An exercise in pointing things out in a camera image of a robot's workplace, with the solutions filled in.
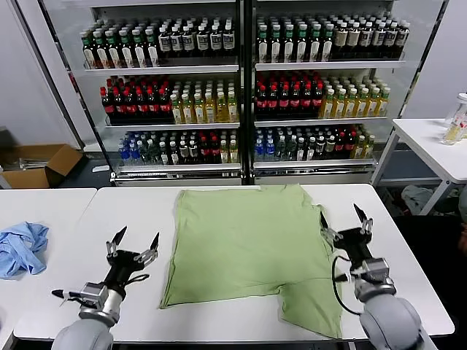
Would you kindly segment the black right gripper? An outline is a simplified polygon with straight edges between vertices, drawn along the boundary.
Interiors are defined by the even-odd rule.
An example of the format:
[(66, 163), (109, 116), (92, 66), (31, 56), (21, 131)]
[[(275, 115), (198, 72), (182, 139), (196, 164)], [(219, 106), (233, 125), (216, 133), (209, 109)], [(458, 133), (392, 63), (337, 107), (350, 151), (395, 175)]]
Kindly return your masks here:
[(368, 248), (368, 243), (372, 239), (373, 219), (368, 218), (357, 204), (354, 203), (353, 206), (362, 224), (361, 228), (336, 232), (329, 227), (325, 215), (321, 212), (320, 232), (332, 248), (344, 250), (351, 263), (362, 263), (364, 260), (373, 258)]

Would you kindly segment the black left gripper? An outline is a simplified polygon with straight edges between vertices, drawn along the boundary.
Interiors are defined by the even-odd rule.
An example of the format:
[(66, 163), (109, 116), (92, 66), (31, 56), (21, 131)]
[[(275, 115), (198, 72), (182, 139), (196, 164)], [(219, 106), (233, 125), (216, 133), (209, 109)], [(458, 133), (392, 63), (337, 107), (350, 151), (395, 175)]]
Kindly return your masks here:
[(143, 271), (146, 265), (149, 265), (158, 257), (159, 232), (154, 237), (150, 248), (142, 253), (117, 250), (117, 246), (122, 241), (126, 230), (127, 227), (125, 226), (114, 235), (111, 241), (106, 242), (107, 262), (110, 265), (110, 270), (105, 277), (105, 286), (107, 289), (116, 292), (124, 292), (127, 285), (148, 279), (148, 273), (133, 278), (131, 278), (131, 275)]

